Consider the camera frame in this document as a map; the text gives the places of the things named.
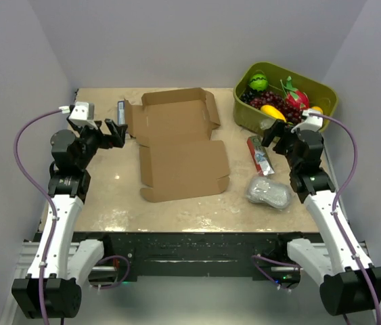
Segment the brown cardboard box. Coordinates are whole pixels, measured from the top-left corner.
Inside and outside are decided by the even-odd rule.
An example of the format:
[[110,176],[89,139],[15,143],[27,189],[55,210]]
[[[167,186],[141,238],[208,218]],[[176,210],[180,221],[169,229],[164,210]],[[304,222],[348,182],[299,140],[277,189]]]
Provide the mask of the brown cardboard box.
[[129,135],[139,145],[141,196],[165,202],[212,196],[229,186],[223,141],[211,138],[221,122],[214,95],[202,88],[145,93],[124,101]]

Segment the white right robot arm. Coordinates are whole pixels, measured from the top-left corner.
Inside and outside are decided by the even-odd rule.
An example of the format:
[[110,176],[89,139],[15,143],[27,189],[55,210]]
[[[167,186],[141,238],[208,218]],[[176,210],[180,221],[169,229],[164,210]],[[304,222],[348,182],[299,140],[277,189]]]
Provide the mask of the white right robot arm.
[[373,310],[381,324],[381,266],[376,267],[352,232],[338,206],[338,190],[321,167],[323,137],[317,126],[293,127],[276,120],[265,130],[262,145],[286,157],[290,185],[311,214],[328,252],[309,240],[291,239],[275,249],[277,262],[297,263],[318,285],[325,310],[332,316]]

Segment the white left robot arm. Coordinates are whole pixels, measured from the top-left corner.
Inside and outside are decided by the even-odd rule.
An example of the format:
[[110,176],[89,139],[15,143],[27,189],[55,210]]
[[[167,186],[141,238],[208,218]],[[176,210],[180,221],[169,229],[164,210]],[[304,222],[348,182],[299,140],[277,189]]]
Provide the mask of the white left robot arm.
[[23,314],[49,324],[52,319],[64,321],[79,312],[82,287],[96,265],[112,262],[114,271],[129,260],[115,255],[106,236],[86,239],[70,254],[74,227],[85,205],[91,177],[87,166],[100,149],[122,148],[126,125],[105,119],[109,133],[100,129],[102,122],[87,118],[67,119],[70,129],[51,137],[53,162],[49,166],[48,188],[42,188],[26,171],[19,155],[19,141],[34,120],[27,122],[16,134],[13,151],[18,168],[48,203],[47,220],[37,252],[26,275],[16,278],[12,295]]

